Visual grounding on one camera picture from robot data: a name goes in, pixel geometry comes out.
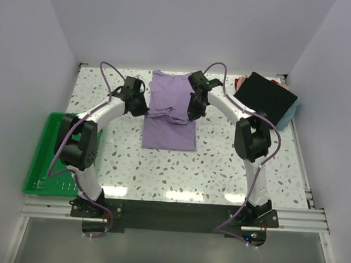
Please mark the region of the purple t shirt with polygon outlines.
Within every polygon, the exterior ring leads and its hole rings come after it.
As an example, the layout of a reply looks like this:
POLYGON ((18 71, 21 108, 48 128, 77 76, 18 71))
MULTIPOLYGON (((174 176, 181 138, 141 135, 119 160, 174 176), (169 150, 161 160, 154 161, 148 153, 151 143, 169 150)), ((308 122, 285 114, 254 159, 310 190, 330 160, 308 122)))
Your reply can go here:
POLYGON ((149 111, 143 120, 142 148, 196 151, 196 123, 187 114, 193 92, 188 76, 153 71, 149 111))

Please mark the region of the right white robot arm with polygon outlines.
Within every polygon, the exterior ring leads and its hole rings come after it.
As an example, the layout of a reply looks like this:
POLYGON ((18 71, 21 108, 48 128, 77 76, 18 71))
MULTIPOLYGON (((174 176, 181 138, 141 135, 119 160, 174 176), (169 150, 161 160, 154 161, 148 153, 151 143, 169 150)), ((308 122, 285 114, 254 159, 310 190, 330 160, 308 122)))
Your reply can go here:
POLYGON ((190 94, 187 114, 190 121, 206 115, 206 107, 214 106, 235 126, 234 149, 243 160, 247 177, 247 194, 243 204, 227 221, 215 229, 222 229, 238 216, 245 217, 248 224, 259 225, 272 210, 266 180, 266 164, 278 153, 281 144, 272 155, 270 128, 273 127, 264 114, 244 106, 233 95, 225 91, 218 79, 207 79, 201 71, 188 76, 193 89, 190 94))

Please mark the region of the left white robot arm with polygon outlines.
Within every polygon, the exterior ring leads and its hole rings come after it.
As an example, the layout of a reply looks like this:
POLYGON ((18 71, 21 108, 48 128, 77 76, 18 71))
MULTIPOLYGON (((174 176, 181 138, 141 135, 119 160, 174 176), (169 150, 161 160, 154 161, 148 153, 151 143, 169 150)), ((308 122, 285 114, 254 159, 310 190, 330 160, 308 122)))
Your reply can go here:
POLYGON ((54 159, 47 174, 54 177, 70 172, 84 209, 92 217, 113 220, 95 172, 98 133, 128 112, 134 117, 146 115, 145 91, 143 80, 127 76, 122 86, 109 91, 108 99, 78 115, 66 114, 61 120, 54 159))

